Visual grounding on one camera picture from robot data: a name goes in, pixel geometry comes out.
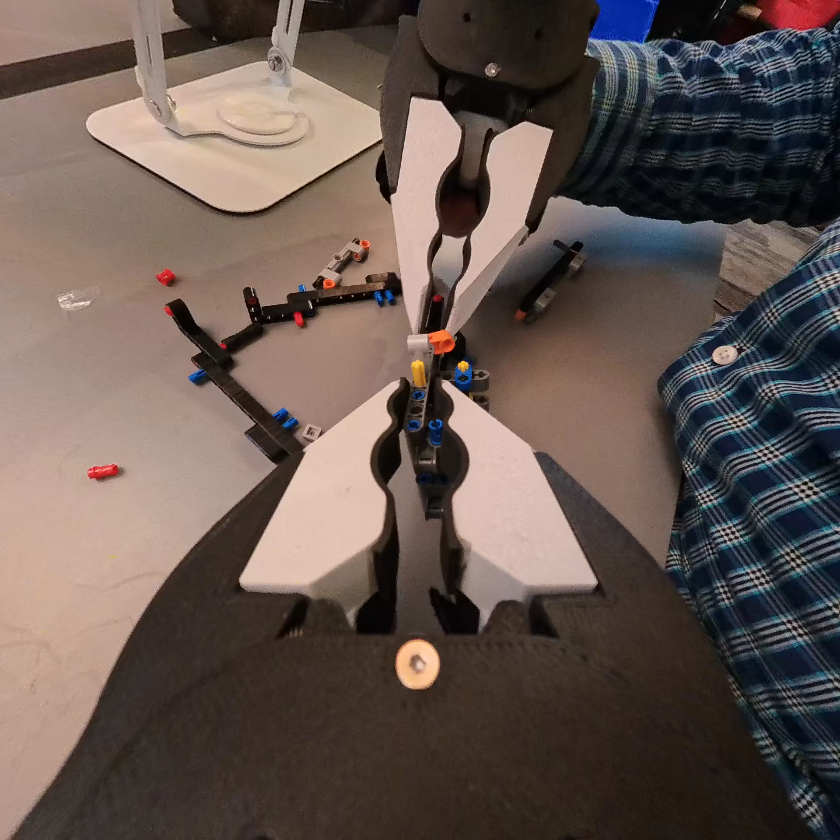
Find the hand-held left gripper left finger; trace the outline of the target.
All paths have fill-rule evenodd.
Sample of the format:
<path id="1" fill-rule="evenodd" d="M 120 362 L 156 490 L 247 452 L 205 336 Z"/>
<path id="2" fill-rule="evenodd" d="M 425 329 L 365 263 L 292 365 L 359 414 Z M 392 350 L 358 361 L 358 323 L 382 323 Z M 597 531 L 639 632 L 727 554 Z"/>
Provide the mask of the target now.
<path id="1" fill-rule="evenodd" d="M 247 592 L 393 598 L 399 562 L 389 484 L 402 464 L 406 379 L 310 444 L 239 577 Z"/>

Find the grey lego connector assembly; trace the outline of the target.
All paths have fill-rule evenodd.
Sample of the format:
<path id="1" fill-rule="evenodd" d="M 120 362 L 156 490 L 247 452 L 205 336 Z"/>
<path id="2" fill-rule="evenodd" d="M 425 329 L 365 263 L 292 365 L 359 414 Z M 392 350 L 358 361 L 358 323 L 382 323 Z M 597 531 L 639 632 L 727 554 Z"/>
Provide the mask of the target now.
<path id="1" fill-rule="evenodd" d="M 318 273 L 312 287 L 317 290 L 341 287 L 344 271 L 352 262 L 362 263 L 366 261 L 370 251 L 370 241 L 359 238 L 351 240 L 341 250 L 332 255 L 330 262 Z"/>

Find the blue plastic bin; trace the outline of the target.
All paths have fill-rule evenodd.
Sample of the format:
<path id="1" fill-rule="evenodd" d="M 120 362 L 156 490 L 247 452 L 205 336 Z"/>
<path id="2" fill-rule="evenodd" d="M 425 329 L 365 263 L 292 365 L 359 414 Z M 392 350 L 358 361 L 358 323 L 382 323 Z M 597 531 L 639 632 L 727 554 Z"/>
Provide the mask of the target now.
<path id="1" fill-rule="evenodd" d="M 599 14 L 590 37 L 643 43 L 653 25 L 659 1 L 597 1 Z"/>

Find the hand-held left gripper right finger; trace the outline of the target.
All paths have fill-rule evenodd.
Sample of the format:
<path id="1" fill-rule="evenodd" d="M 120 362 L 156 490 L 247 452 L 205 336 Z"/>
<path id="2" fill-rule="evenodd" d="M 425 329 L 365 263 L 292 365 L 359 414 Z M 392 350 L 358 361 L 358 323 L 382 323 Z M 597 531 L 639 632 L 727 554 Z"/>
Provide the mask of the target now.
<path id="1" fill-rule="evenodd" d="M 467 469 L 451 511 L 455 588 L 469 599 L 587 594 L 597 579 L 532 447 L 449 383 Z"/>

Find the white book stand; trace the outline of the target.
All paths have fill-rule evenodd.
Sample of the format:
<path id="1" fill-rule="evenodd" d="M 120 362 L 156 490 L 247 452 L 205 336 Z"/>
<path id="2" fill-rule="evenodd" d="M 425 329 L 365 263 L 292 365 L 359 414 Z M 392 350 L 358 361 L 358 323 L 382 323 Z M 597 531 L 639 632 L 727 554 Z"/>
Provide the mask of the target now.
<path id="1" fill-rule="evenodd" d="M 278 3 L 266 59 L 170 91 L 158 5 L 129 2 L 141 97 L 87 131 L 219 211 L 276 205 L 382 139 L 377 111 L 294 67 L 304 6 Z"/>

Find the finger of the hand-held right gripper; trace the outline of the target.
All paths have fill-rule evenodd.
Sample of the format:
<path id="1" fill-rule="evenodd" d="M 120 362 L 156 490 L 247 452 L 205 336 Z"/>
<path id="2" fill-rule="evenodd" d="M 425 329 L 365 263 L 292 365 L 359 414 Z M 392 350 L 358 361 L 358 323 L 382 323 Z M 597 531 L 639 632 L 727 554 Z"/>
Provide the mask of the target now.
<path id="1" fill-rule="evenodd" d="M 409 327 L 420 330 L 439 244 L 442 185 L 459 161 L 463 130 L 439 100 L 413 97 L 397 188 L 392 195 L 399 275 Z"/>
<path id="2" fill-rule="evenodd" d="M 553 131 L 532 122 L 500 133 L 489 144 L 489 200 L 469 237 L 469 259 L 455 284 L 446 330 L 466 325 L 528 232 L 527 217 Z"/>

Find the black lego side beam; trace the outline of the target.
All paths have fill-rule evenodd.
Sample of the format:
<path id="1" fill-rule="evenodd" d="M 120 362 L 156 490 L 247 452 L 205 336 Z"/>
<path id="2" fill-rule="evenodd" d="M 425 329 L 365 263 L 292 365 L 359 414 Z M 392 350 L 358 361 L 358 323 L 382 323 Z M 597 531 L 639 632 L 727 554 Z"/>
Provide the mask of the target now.
<path id="1" fill-rule="evenodd" d="M 250 321 L 262 326 L 294 322 L 301 327 L 322 308 L 358 301 L 373 300 L 380 308 L 394 306 L 402 294 L 402 281 L 394 272 L 369 275 L 359 285 L 304 287 L 303 290 L 288 294 L 286 302 L 280 304 L 264 305 L 260 302 L 255 288 L 243 289 L 243 299 Z"/>
<path id="2" fill-rule="evenodd" d="M 247 416 L 251 422 L 246 430 L 247 439 L 257 449 L 278 465 L 289 456 L 301 455 L 304 449 L 298 439 L 297 419 L 288 412 L 272 413 L 248 392 L 232 375 L 235 353 L 246 348 L 264 335 L 264 327 L 252 322 L 247 327 L 215 340 L 195 321 L 189 307 L 182 299 L 174 299 L 164 307 L 179 332 L 196 349 L 191 358 L 194 372 L 190 375 L 193 384 L 212 383 Z"/>

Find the person's plaid shirt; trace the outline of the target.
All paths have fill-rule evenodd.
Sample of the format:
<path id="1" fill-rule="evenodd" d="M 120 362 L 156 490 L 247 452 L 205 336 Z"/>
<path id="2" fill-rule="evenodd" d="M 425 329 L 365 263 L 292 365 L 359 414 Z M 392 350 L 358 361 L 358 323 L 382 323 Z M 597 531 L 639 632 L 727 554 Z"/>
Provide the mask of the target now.
<path id="1" fill-rule="evenodd" d="M 818 838 L 839 834 L 838 260 L 834 222 L 658 382 L 683 473 L 666 572 Z"/>

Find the black lego gear rack assembly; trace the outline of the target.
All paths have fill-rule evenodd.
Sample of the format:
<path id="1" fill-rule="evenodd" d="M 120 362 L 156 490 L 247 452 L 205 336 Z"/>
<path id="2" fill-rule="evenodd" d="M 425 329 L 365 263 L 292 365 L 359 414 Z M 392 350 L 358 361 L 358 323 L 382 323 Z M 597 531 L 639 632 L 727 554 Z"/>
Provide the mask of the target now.
<path id="1" fill-rule="evenodd" d="M 561 281 L 572 277 L 583 267 L 586 254 L 581 241 L 567 245 L 555 239 L 552 247 L 559 256 L 520 300 L 514 315 L 518 322 L 531 323 L 539 319 L 552 303 Z"/>

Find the black lego chassis build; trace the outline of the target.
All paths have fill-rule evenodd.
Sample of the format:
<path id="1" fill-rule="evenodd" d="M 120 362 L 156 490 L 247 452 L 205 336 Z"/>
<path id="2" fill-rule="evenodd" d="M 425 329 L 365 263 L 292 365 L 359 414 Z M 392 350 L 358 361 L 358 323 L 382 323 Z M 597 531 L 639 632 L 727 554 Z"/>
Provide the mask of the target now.
<path id="1" fill-rule="evenodd" d="M 462 332 L 445 353 L 430 350 L 412 363 L 411 388 L 403 433 L 425 519 L 440 519 L 448 476 L 440 465 L 444 448 L 443 410 L 435 405 L 437 383 L 449 383 L 486 411 L 490 410 L 490 374 L 467 350 Z"/>

